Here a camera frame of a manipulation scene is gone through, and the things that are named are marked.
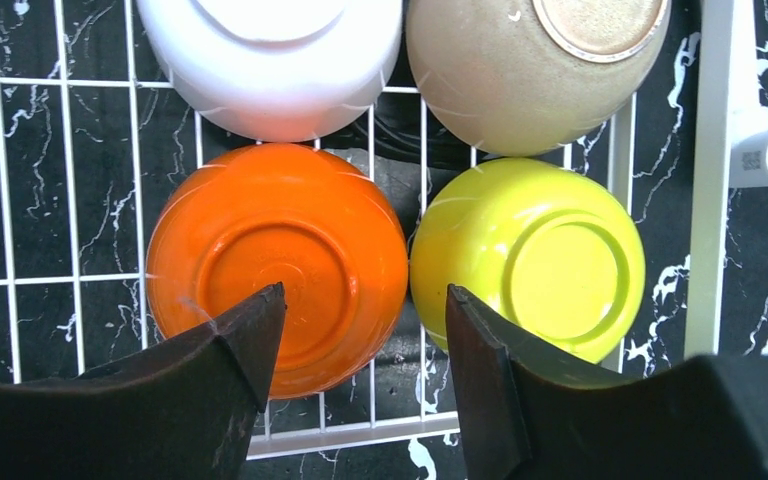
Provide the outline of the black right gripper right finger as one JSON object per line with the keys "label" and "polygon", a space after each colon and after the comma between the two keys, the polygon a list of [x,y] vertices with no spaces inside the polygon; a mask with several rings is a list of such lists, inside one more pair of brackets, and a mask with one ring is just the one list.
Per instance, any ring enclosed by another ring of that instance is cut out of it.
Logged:
{"label": "black right gripper right finger", "polygon": [[461,286],[445,319],[472,479],[768,479],[768,356],[701,355],[636,379]]}

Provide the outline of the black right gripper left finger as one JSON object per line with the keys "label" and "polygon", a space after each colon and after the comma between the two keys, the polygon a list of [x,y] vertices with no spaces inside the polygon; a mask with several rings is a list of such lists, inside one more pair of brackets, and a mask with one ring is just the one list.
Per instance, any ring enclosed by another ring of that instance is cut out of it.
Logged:
{"label": "black right gripper left finger", "polygon": [[285,320],[281,284],[71,379],[0,383],[0,479],[239,479]]}

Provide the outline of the yellow-green bowl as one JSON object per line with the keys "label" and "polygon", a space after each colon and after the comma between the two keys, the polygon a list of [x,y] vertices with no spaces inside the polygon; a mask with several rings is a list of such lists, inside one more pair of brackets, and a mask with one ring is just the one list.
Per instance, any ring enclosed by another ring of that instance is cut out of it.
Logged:
{"label": "yellow-green bowl", "polygon": [[450,285],[503,318],[592,363],[630,330],[645,255],[626,209],[599,183],[555,165],[501,158],[451,180],[413,236],[411,297],[446,348]]}

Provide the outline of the white bowl with brown outside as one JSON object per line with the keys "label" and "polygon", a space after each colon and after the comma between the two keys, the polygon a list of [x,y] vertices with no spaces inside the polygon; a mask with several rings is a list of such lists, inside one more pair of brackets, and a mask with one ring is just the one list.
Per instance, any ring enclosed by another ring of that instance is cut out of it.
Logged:
{"label": "white bowl with brown outside", "polygon": [[308,146],[224,153],[169,197],[151,236],[146,293],[165,337],[281,283],[287,306],[270,395],[306,397],[366,366],[408,283],[406,240],[382,191]]}

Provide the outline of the beige bowl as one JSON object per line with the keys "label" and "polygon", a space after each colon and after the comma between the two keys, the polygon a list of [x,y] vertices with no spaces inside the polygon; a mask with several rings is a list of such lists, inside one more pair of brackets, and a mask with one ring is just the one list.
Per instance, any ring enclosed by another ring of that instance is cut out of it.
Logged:
{"label": "beige bowl", "polygon": [[609,119],[665,41],[668,0],[413,1],[414,81],[455,137],[502,156],[539,155]]}

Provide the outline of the pale grey bowl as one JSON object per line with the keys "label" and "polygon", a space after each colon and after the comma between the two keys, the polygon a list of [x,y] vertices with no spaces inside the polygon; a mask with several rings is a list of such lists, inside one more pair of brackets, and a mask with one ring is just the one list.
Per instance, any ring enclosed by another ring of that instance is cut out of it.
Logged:
{"label": "pale grey bowl", "polygon": [[164,75],[202,117],[265,142],[359,118],[397,61],[400,1],[140,1]]}

